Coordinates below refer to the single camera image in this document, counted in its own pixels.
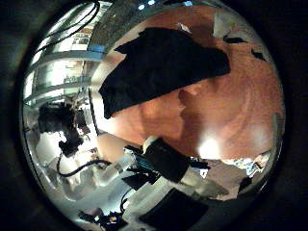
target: black object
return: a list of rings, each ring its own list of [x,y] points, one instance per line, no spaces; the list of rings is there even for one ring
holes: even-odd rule
[[[136,156],[137,166],[146,170],[155,170],[154,167],[145,158]]]
[[[191,167],[201,168],[201,169],[210,169],[209,165],[205,162],[191,161]]]
[[[90,88],[89,88],[89,102],[90,102],[90,113],[91,113],[91,117],[92,117],[92,120],[93,120],[93,125],[94,125],[94,128],[95,128],[96,135],[98,136],[100,134],[100,132],[99,132],[99,129],[97,127],[97,122],[96,122],[96,118],[95,118],[95,115],[94,115],[94,107],[93,107],[93,102],[92,102],[92,93],[91,93],[91,89]]]
[[[176,183],[183,178],[191,163],[189,157],[166,144],[163,139],[152,142],[147,147],[144,158],[166,179]]]
[[[89,222],[89,223],[96,223],[95,217],[94,217],[93,215],[86,214],[86,213],[83,212],[83,211],[79,211],[78,217],[79,217],[80,219],[82,219],[82,220],[85,220],[86,222]]]
[[[141,149],[136,148],[136,147],[134,147],[132,145],[124,146],[124,150],[129,150],[129,151],[133,152],[134,155],[137,155],[137,156],[141,156],[141,154],[142,154],[142,150]]]
[[[245,177],[243,181],[240,183],[239,192],[249,186],[252,183],[252,179],[250,177]]]
[[[187,0],[167,0],[164,5],[172,5],[175,3],[184,3],[187,2]]]
[[[122,219],[122,213],[117,212],[110,212],[107,216],[101,216],[99,218],[99,223],[106,231],[118,231],[127,224],[127,222]]]
[[[71,105],[65,103],[46,103],[39,107],[39,131],[54,133],[72,128],[75,113],[70,108]]]
[[[115,51],[127,54],[99,92],[104,117],[200,80],[230,72],[226,54],[204,48],[184,32],[146,28]]]
[[[60,141],[59,148],[66,157],[70,157],[78,151],[78,146],[83,144],[84,141],[79,137],[79,134],[75,128],[65,128],[64,135],[66,137],[66,141]]]
[[[85,113],[83,110],[78,110],[76,112],[75,120],[76,120],[78,128],[87,126],[86,119],[85,119]]]
[[[242,38],[229,38],[228,36],[224,36],[222,38],[225,42],[227,43],[241,43],[241,42],[246,42]]]
[[[256,52],[253,49],[251,49],[251,54],[259,60],[262,60],[262,61],[266,60],[261,52]]]
[[[146,182],[148,182],[149,177],[145,174],[137,173],[136,175],[123,177],[122,180],[135,191],[141,188]]]
[[[191,228],[208,210],[182,192],[171,190],[140,220],[160,231],[184,231]]]

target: cable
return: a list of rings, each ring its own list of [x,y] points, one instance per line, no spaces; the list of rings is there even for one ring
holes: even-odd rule
[[[84,167],[89,167],[89,166],[94,165],[94,164],[105,164],[105,165],[109,165],[110,164],[110,162],[104,161],[104,160],[93,160],[93,161],[89,161],[89,162],[85,163],[84,165],[82,165],[80,167],[77,167],[75,170],[73,170],[73,171],[71,171],[69,173],[61,173],[60,172],[60,161],[61,161],[61,158],[62,158],[63,155],[64,155],[64,153],[62,152],[60,157],[59,157],[59,160],[57,162],[57,172],[62,177],[73,176],[76,173],[78,173],[79,171],[81,171]]]
[[[129,189],[123,196],[122,196],[122,198],[121,198],[121,203],[120,203],[120,205],[119,205],[119,209],[121,210],[121,212],[122,213],[124,213],[124,208],[123,208],[123,206],[124,206],[124,203],[127,201],[127,198],[126,199],[124,199],[124,197],[128,194],[128,192],[130,192],[131,190],[133,190],[133,188],[131,188],[131,189]]]
[[[97,127],[96,117],[95,117],[95,114],[94,114],[94,106],[93,106],[93,102],[92,102],[92,93],[91,93],[90,88],[88,90],[88,93],[89,93],[89,103],[90,103],[90,114],[91,114],[91,117],[92,117],[92,120],[93,120],[96,136],[102,135],[102,134],[100,134],[99,129]]]
[[[88,17],[88,16],[95,10],[95,8],[96,8],[96,5],[94,4],[94,6],[92,7],[92,9],[89,11],[89,13],[87,13],[85,16],[83,16],[83,18],[81,18],[78,22],[75,22],[75,23],[71,24],[70,26],[68,26],[68,27],[66,27],[66,28],[63,28],[63,29],[61,29],[61,30],[59,30],[59,31],[52,32],[52,33],[50,33],[49,35],[47,35],[45,38],[47,39],[47,38],[49,38],[49,37],[52,37],[52,36],[54,36],[54,35],[57,35],[58,33],[67,31],[68,29],[70,29],[70,28],[72,28],[72,27],[78,25],[78,24],[79,24],[80,22],[82,22],[86,17]]]
[[[85,28],[86,26],[88,26],[88,25],[94,20],[94,18],[97,16],[97,14],[98,14],[98,12],[99,12],[99,9],[100,9],[100,4],[99,4],[99,2],[96,1],[96,0],[92,0],[92,1],[93,1],[93,3],[95,4],[96,11],[95,11],[94,15],[93,15],[84,25],[82,25],[81,27],[79,27],[79,28],[78,28],[77,30],[75,30],[74,32],[70,33],[68,36],[65,36],[65,37],[63,37],[63,38],[60,38],[59,40],[52,41],[52,42],[50,42],[50,43],[48,43],[48,44],[42,46],[40,49],[38,49],[38,50],[36,51],[36,54],[37,54],[39,51],[44,50],[44,49],[46,49],[46,48],[49,47],[49,46],[56,45],[56,44],[62,42],[63,40],[66,40],[66,39],[70,38],[71,36],[73,36],[73,35],[75,35],[77,32],[79,32],[80,30],[82,30],[83,28]]]

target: black cable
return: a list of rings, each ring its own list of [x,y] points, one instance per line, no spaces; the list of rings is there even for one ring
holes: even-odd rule
[[[79,171],[81,171],[84,167],[89,167],[91,165],[95,165],[95,164],[105,164],[105,165],[109,165],[110,162],[108,161],[104,161],[104,160],[93,160],[93,161],[89,161],[87,163],[85,163],[84,165],[80,166],[80,167],[77,167],[75,170],[69,172],[69,173],[61,173],[60,172],[60,161],[61,161],[61,158],[62,156],[64,155],[64,153],[62,152],[60,157],[59,157],[59,160],[57,162],[57,172],[59,175],[61,175],[62,177],[69,177],[69,176],[73,176],[75,175],[76,173],[78,173]]]
[[[91,117],[92,117],[92,120],[93,120],[96,136],[102,135],[102,134],[100,134],[99,129],[97,127],[96,118],[95,118],[95,114],[94,114],[94,106],[93,106],[93,102],[92,102],[92,93],[91,93],[90,88],[88,90],[88,93],[89,93],[89,103],[90,103],[90,114],[91,114]]]
[[[88,17],[88,16],[95,10],[95,8],[96,8],[96,5],[94,4],[94,6],[92,7],[92,9],[89,11],[89,13],[87,13],[85,16],[83,16],[83,18],[81,18],[78,22],[75,22],[75,23],[71,24],[70,26],[65,27],[65,28],[63,28],[63,29],[61,29],[61,30],[59,30],[59,31],[52,32],[52,33],[50,33],[49,35],[47,35],[45,38],[47,39],[47,38],[49,38],[49,37],[52,37],[52,36],[54,36],[54,35],[57,35],[58,33],[67,31],[68,29],[70,29],[70,28],[72,28],[72,27],[78,25],[78,24],[79,24],[80,22],[82,22],[86,17]]]
[[[124,208],[123,208],[123,205],[124,205],[124,203],[127,201],[127,198],[126,198],[126,200],[124,199],[124,197],[128,194],[128,192],[130,192],[131,190],[133,190],[133,188],[131,188],[131,189],[129,189],[123,196],[122,196],[122,198],[121,198],[121,203],[120,203],[120,205],[119,205],[119,209],[121,210],[121,212],[122,213],[124,213]]]
[[[73,35],[75,35],[77,32],[79,32],[80,30],[82,30],[83,28],[85,28],[86,26],[88,26],[88,25],[94,20],[94,18],[97,16],[97,14],[98,14],[98,12],[99,12],[99,9],[100,9],[100,4],[99,4],[99,2],[96,1],[96,0],[92,0],[92,1],[93,1],[93,3],[94,3],[95,6],[96,6],[96,11],[95,11],[94,15],[93,15],[84,25],[80,26],[77,30],[75,30],[74,32],[70,33],[68,36],[65,36],[65,37],[63,37],[63,38],[60,38],[59,40],[52,41],[52,42],[50,42],[50,43],[48,43],[48,44],[42,46],[40,49],[38,49],[38,50],[36,51],[36,54],[37,54],[39,51],[44,50],[44,49],[46,49],[46,48],[49,47],[49,46],[56,45],[56,44],[62,42],[63,40],[66,40],[66,39],[70,38],[71,36],[73,36]]]

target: black cloth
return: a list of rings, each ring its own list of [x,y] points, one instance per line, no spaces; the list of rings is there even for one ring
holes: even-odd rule
[[[200,80],[230,72],[226,54],[204,48],[184,32],[146,28],[115,51],[127,54],[99,92],[104,117]]]

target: floor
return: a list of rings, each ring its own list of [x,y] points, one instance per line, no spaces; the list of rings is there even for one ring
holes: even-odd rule
[[[251,55],[251,48],[258,48],[255,44],[229,44],[212,37],[214,12],[215,9],[194,6],[156,14],[134,27],[114,48],[135,39],[146,27],[176,30],[182,23],[192,32],[194,41],[222,49],[229,58],[231,72],[105,119],[97,90],[125,59],[112,50],[92,80],[95,116],[101,130],[135,144],[142,144],[149,136],[163,137],[184,155],[212,160],[254,158],[271,148],[272,115],[283,115],[278,78],[268,62]]]

